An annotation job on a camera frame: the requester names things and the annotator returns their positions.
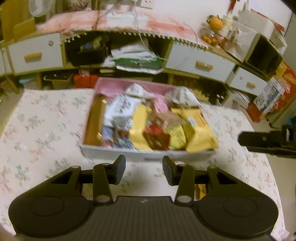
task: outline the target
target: pink box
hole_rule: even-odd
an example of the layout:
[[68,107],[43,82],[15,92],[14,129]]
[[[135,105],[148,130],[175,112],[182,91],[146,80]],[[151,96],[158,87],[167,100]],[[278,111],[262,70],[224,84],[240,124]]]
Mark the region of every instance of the pink box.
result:
[[[173,85],[160,84],[154,82],[100,77],[98,78],[94,90],[95,94],[103,94],[109,97],[114,97],[115,95],[122,94],[126,90],[126,88],[133,83],[140,84],[146,91],[150,93],[161,95],[164,95],[169,90],[173,90],[176,88],[176,86]],[[187,151],[145,151],[105,148],[101,146],[84,145],[83,140],[84,135],[81,139],[80,149],[85,157],[91,159],[101,159],[106,161],[114,161],[120,154],[124,154],[126,159],[131,161],[161,161],[163,156],[169,156],[172,160],[179,161],[189,161],[198,159],[203,160],[213,154],[213,151],[189,154]]]

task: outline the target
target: drawer handle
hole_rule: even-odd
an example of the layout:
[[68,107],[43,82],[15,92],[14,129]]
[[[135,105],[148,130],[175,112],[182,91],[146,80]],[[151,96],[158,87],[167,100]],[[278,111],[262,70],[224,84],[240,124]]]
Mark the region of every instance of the drawer handle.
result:
[[201,68],[204,68],[204,69],[207,69],[207,70],[212,70],[213,69],[212,65],[206,64],[206,63],[203,63],[203,62],[199,62],[199,61],[196,61],[196,65],[198,67],[201,67]]
[[24,59],[26,62],[33,62],[33,61],[38,61],[41,59],[42,52],[38,53],[30,53],[24,56]]
[[251,83],[251,82],[248,82],[247,85],[250,87],[250,88],[256,88],[256,85]]

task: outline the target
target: floral tablecloth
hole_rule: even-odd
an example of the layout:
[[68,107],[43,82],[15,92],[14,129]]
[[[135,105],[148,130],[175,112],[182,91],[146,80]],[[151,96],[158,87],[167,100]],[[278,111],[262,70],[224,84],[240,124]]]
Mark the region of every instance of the floral tablecloth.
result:
[[[84,158],[79,143],[93,90],[26,90],[0,138],[0,223],[11,233],[8,218],[11,201],[47,178],[80,165],[92,169],[100,160]],[[265,154],[250,153],[237,142],[237,135],[252,130],[243,113],[202,104],[203,114],[213,129],[220,148],[206,160],[190,162],[195,168],[215,165],[271,197],[279,208],[272,232],[275,239],[286,236],[278,188]],[[131,162],[119,185],[111,185],[118,195],[174,198],[161,162]]]

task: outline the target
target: floor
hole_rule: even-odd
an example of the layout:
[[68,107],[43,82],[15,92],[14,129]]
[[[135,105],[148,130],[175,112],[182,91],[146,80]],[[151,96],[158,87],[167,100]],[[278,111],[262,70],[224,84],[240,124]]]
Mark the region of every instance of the floor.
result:
[[[2,104],[0,104],[0,133],[4,128],[3,123],[12,113],[22,93],[23,90],[21,90],[19,95],[8,93],[8,96],[0,97],[2,99]],[[266,121],[261,121],[260,123],[253,123],[250,119],[249,121],[255,131],[270,131],[270,127]],[[296,231],[296,160],[270,155],[267,155],[267,158],[281,196],[286,229],[290,233],[294,233]]]

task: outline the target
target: screw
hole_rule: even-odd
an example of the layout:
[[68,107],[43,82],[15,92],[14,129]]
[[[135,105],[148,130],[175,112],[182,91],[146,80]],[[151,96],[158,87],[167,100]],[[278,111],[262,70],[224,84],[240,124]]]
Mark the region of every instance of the screw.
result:
[[187,195],[182,195],[177,197],[178,202],[181,203],[189,203],[191,201],[191,197],[187,196]]
[[95,198],[97,202],[108,202],[110,201],[110,197],[107,195],[99,195]]

